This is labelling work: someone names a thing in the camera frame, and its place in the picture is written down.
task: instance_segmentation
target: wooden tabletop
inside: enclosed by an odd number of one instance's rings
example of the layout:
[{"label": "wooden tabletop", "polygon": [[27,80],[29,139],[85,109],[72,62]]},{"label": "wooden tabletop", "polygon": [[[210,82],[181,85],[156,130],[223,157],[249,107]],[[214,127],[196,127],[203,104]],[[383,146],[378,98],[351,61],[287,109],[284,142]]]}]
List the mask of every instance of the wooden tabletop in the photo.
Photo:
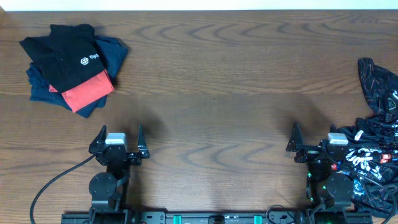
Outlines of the wooden tabletop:
[{"label": "wooden tabletop", "polygon": [[[50,24],[88,23],[129,54],[106,106],[89,119],[31,102],[18,41]],[[29,223],[51,178],[90,156],[102,125],[151,158],[132,169],[129,203],[181,210],[266,210],[305,198],[305,164],[285,152],[299,121],[308,143],[372,115],[357,59],[398,73],[398,11],[8,12],[0,29],[0,223]],[[97,161],[39,198],[37,223],[87,211]],[[398,223],[398,217],[391,223]]]}]

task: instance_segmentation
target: folded black t-shirt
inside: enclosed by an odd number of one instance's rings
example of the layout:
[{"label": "folded black t-shirt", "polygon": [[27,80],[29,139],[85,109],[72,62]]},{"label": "folded black t-shirt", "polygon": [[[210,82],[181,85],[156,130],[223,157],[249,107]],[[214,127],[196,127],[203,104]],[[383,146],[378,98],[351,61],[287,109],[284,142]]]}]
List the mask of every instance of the folded black t-shirt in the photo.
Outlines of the folded black t-shirt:
[{"label": "folded black t-shirt", "polygon": [[45,37],[27,37],[20,44],[43,77],[59,92],[70,90],[104,70],[94,47],[94,28],[51,25]]}]

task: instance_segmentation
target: black cable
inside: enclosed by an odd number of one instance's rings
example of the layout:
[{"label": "black cable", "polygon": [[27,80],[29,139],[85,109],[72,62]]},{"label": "black cable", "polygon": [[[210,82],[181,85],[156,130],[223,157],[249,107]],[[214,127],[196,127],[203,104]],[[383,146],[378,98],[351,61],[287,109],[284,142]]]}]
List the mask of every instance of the black cable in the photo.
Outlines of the black cable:
[{"label": "black cable", "polygon": [[58,176],[54,177],[52,180],[50,180],[46,185],[44,185],[44,187],[37,193],[35,199],[33,199],[32,205],[30,206],[30,222],[32,224],[36,224],[35,219],[33,217],[33,210],[35,208],[37,199],[39,199],[40,195],[43,193],[43,191],[50,186],[50,184],[54,183],[54,181],[58,180],[60,177],[64,176],[65,174],[69,173],[70,171],[73,171],[79,167],[81,167],[82,165],[86,164],[88,161],[90,161],[92,158],[94,158],[95,155],[90,156],[89,158],[87,158],[85,161],[75,165],[74,167],[62,172],[61,174],[59,174]]},{"label": "black cable", "polygon": [[[326,149],[324,149],[324,152],[325,152],[327,158],[328,158],[332,163],[338,164],[338,163],[329,155],[329,153],[326,152]],[[366,177],[366,176],[364,176],[364,175],[362,175],[362,174],[360,174],[360,173],[358,173],[358,172],[356,172],[356,171],[354,171],[354,170],[348,170],[348,169],[345,168],[344,166],[340,166],[340,167],[341,167],[342,169],[344,169],[345,171],[351,172],[351,173],[357,175],[358,177],[362,177],[362,178],[364,178],[364,179],[366,179],[366,180],[368,180],[368,181],[370,181],[370,182],[376,184],[377,186],[381,187],[383,190],[385,190],[385,191],[390,195],[391,200],[392,200],[392,209],[391,209],[391,212],[390,212],[390,214],[388,215],[388,217],[381,223],[381,224],[386,224],[386,223],[395,215],[395,212],[396,212],[396,210],[397,210],[397,199],[396,199],[396,196],[395,196],[393,193],[391,193],[391,191],[389,191],[385,186],[383,186],[383,185],[377,183],[376,181],[370,179],[369,177]]]},{"label": "black cable", "polygon": [[276,223],[274,223],[273,221],[271,221],[271,219],[268,217],[268,212],[269,212],[269,210],[272,210],[272,208],[274,208],[275,206],[279,206],[279,207],[285,209],[285,212],[293,219],[293,221],[290,222],[290,223],[288,223],[288,224],[293,224],[293,223],[294,223],[295,218],[286,210],[285,207],[283,207],[283,206],[281,206],[281,205],[273,205],[273,206],[269,207],[268,210],[267,210],[267,212],[266,212],[266,218],[268,218],[268,221],[269,221],[271,224],[276,224]]}]

